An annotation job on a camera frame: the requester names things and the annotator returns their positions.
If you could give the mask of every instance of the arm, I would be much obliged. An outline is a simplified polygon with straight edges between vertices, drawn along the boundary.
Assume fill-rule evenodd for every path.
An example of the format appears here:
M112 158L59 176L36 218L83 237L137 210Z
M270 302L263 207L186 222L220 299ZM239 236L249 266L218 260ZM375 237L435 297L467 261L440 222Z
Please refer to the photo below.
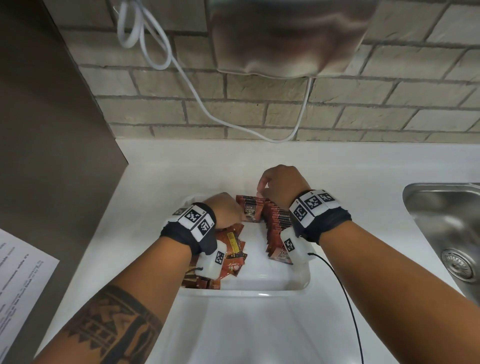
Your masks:
M286 166L267 170L258 186L285 209L308 189L297 169ZM352 221L323 233L319 245L400 363L479 361L480 308L452 287Z
M228 194L205 201L216 227L240 222ZM162 330L192 257L187 245L161 237L100 290L33 361L34 364L143 364Z

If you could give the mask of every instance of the sink drain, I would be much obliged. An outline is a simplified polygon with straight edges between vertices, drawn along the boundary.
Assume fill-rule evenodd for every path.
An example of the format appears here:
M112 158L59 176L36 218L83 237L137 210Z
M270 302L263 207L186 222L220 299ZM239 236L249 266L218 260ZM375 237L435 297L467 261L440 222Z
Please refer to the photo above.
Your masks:
M466 282L475 280L475 274L470 262L459 251L445 249L442 251L442 262L445 268L458 279Z

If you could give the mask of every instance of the forearm tattoo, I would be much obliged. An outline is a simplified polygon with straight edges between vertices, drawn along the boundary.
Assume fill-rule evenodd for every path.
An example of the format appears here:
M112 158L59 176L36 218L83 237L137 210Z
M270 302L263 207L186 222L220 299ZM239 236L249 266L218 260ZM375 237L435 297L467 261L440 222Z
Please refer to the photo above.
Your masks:
M129 293L108 285L63 330L97 350L100 364L143 364L162 323Z

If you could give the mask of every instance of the brick wall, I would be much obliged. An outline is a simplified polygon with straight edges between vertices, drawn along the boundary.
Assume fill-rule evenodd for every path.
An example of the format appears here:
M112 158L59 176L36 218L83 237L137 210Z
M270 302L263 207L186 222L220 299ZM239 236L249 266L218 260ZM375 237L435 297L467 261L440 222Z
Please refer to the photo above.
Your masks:
M119 138L231 138L175 69L149 68L115 33L119 0L45 0ZM306 80L215 71L203 0L144 0L210 112L271 138L290 133ZM149 37L152 58L162 52ZM296 140L480 143L480 1L383 1L345 74L315 80Z

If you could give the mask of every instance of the white cable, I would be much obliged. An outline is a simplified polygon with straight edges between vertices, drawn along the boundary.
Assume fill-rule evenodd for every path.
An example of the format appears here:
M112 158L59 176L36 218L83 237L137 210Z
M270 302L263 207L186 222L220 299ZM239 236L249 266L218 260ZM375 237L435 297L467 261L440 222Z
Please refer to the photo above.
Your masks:
M125 21L127 18L127 11L128 7L131 6L135 12L135 21L133 24L132 32L130 33L130 36L125 39ZM156 30L156 32L152 29L150 26L149 22L152 24L153 28ZM162 49L165 51L167 55L167 59L163 64L156 64L152 61L150 56L148 55L146 45L145 45L145 28L148 29L150 34L154 37L154 39L157 41L157 43L162 47ZM125 48L131 48L133 47L138 40L140 40L140 48L142 49L142 52L145 56L145 59L147 63L154 69L162 71L170 65L172 62L175 67L178 69L180 75L183 77L185 82L187 83L187 86L189 89L192 91L193 96L197 100L198 104L200 105L200 108L202 111L205 113L206 116L208 116L211 120L218 122L222 125L228 126L229 128L233 129L238 129L242 130L244 132L253 134L258 136L259 138L262 138L270 143L283 143L289 141L295 133L297 132L298 128L300 127L301 119L303 117L303 114L305 112L305 108L307 107L307 101L308 101L308 96L310 93L310 89L312 88L312 82L313 79L309 77L308 82L307 82L307 89L305 90L305 96L303 97L303 103L300 108L299 116L297 118L297 124L295 125L295 128L293 128L293 131L290 133L290 135L284 139L276 140L276 139L270 139L267 138L266 136L261 135L260 133L250 130L247 128L243 128L238 125L230 124L229 122L220 120L210 114L208 110L205 108L205 105L203 104L202 100L200 100L200 96L198 96L197 91L193 87L192 83L190 82L188 76L185 74L185 71L182 69L182 67L179 65L177 60L172 54L172 48L170 45L170 42L167 38L167 35L163 31L162 27L158 23L158 21L155 19L155 17L148 11L147 8L145 8L142 4L142 0L122 0L121 6L120 6L120 11L119 11L119 19L117 23L117 36L119 39L120 44L125 47Z

